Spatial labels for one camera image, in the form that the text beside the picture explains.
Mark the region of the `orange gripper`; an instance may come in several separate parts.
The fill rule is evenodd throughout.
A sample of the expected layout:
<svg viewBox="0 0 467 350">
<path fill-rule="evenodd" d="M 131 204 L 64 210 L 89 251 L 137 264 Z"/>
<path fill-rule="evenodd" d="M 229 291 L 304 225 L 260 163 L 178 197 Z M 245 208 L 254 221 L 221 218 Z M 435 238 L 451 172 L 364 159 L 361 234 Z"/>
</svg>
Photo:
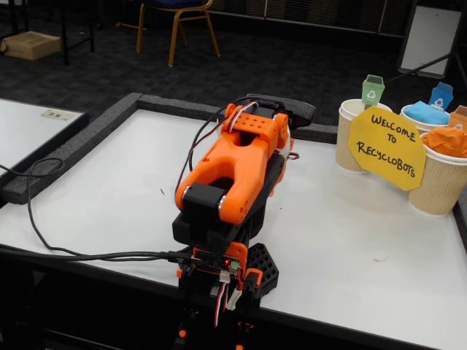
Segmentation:
<svg viewBox="0 0 467 350">
<path fill-rule="evenodd" d="M 290 129 L 287 129 L 287 140 L 283 148 L 279 149 L 279 155 L 281 155 L 285 160 L 297 160 L 300 158 L 299 154 L 293 152 L 294 140 L 291 138 Z"/>
</svg>

